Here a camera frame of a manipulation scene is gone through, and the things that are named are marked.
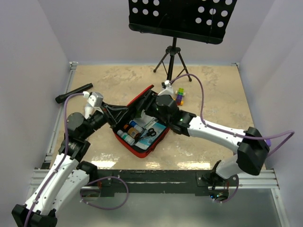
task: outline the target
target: music stand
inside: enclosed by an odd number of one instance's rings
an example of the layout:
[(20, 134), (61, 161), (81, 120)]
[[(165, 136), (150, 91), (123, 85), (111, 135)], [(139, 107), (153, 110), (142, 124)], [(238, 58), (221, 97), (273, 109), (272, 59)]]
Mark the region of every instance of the music stand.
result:
[(129, 28), (140, 33), (151, 33), (173, 37), (172, 46), (167, 47), (157, 67), (163, 64), (169, 54), (167, 79), (172, 79), (175, 55), (178, 54), (183, 71), (188, 73), (176, 47), (177, 38), (220, 44), (237, 0), (128, 0)]

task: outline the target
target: colorful toy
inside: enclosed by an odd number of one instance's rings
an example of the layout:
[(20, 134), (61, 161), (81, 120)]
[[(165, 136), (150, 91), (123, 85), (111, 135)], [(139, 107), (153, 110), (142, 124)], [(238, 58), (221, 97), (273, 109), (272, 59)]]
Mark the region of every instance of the colorful toy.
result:
[(183, 105), (184, 101), (182, 100), (182, 98), (185, 97), (184, 89), (179, 88), (178, 91), (175, 91), (175, 94), (177, 95), (177, 97), (175, 98), (177, 105)]

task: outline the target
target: black scissors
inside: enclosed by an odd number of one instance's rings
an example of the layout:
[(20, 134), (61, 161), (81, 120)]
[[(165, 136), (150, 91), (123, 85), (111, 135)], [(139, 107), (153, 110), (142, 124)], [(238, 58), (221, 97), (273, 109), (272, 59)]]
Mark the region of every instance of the black scissors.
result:
[(147, 133), (144, 136), (142, 136), (140, 139), (143, 139), (148, 136), (155, 136), (155, 135), (157, 135), (155, 129), (151, 128), (151, 129), (148, 129)]

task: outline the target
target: robotic arm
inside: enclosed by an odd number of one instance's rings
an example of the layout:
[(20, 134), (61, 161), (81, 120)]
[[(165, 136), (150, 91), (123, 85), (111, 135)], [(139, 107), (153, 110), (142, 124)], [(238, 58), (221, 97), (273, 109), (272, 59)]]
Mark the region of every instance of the robotic arm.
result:
[[(97, 167), (92, 164), (82, 165), (80, 163), (90, 146), (86, 139), (104, 124), (109, 123), (114, 128), (122, 119), (134, 116), (142, 110), (147, 115), (161, 119), (177, 134), (212, 141), (227, 147), (235, 154), (227, 160), (218, 161), (213, 170), (204, 177), (203, 180), (212, 185), (213, 188), (216, 185), (222, 185), (225, 179), (241, 172), (259, 175), (269, 152), (269, 147), (265, 141), (243, 139), (207, 127), (202, 123), (200, 117), (178, 108), (171, 97), (173, 90), (168, 81), (165, 81), (162, 86), (164, 90), (158, 95), (147, 91), (129, 106), (108, 105), (103, 102), (103, 96), (100, 93), (89, 94), (84, 92), (84, 96), (88, 98), (88, 103), (96, 109), (95, 113), (88, 119), (85, 119), (81, 113), (73, 113), (68, 117), (69, 143), (67, 156), (56, 171), (55, 169), (64, 155), (64, 140), (54, 165), (37, 191), (24, 205), (14, 207), (12, 214), (17, 225), (19, 227), (24, 226), (25, 218), (34, 203), (34, 209), (30, 211), (32, 214), (28, 226), (55, 226), (57, 223), (55, 213), (60, 211), (83, 186), (92, 180), (90, 177), (97, 170)], [(240, 135), (261, 137), (259, 131), (255, 128), (249, 127), (247, 130), (239, 130), (208, 121), (206, 123)], [(44, 187), (43, 192), (36, 201), (37, 192), (42, 187)]]

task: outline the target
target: beige tabletop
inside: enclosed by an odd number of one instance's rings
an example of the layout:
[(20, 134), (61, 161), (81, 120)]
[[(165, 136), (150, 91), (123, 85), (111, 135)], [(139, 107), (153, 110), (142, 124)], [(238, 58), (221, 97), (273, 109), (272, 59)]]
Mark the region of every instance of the beige tabletop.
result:
[[(166, 79), (162, 66), (153, 73), (149, 65), (80, 65), (71, 89), (92, 83), (91, 91), (104, 96), (104, 102), (126, 105), (146, 87), (154, 84), (154, 91), (161, 91), (161, 82)], [(182, 70), (174, 67), (176, 76)], [(241, 79), (236, 66), (189, 66), (190, 73), (197, 75), (205, 89), (204, 118), (224, 126), (247, 129), (253, 126)], [(199, 115), (201, 89), (193, 78), (177, 80), (176, 90), (184, 88), (186, 96), (180, 108)], [(84, 114), (86, 101), (73, 98), (68, 104), (67, 114)], [(55, 153), (63, 140), (63, 123), (58, 136)], [(91, 143), (83, 160), (95, 164), (99, 169), (211, 169), (220, 159), (232, 156), (228, 149), (204, 139), (177, 135), (169, 131), (162, 142), (146, 158), (138, 158), (126, 149), (106, 124), (88, 138)]]

